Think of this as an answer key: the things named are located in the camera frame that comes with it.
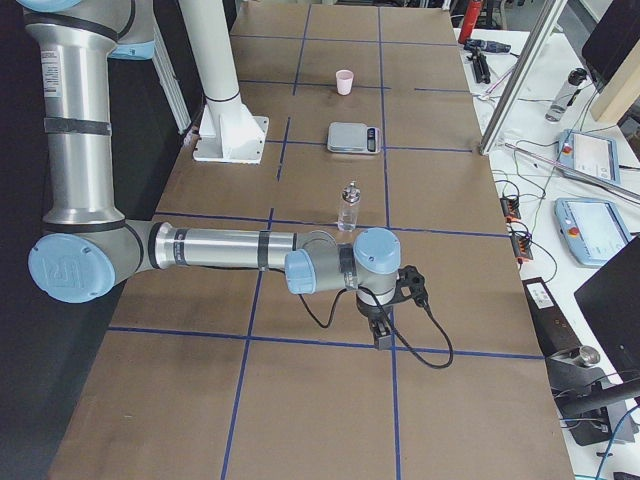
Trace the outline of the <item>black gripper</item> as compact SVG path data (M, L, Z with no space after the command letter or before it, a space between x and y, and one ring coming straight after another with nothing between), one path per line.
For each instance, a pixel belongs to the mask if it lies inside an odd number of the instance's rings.
M375 348L391 349L393 333L385 320L390 318L393 306L390 304L378 305L372 295L358 291L356 293L356 307L368 321Z

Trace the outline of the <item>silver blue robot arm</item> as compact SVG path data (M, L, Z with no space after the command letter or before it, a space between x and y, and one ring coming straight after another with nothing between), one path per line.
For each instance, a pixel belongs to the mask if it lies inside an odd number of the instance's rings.
M384 228L338 243L323 231L177 228L134 221L114 203L108 62L149 59L155 50L149 1L26 1L27 32L38 42L53 205L29 253L37 286L84 303L137 273L172 266L278 271L296 295L354 292L374 345L398 335L401 249Z

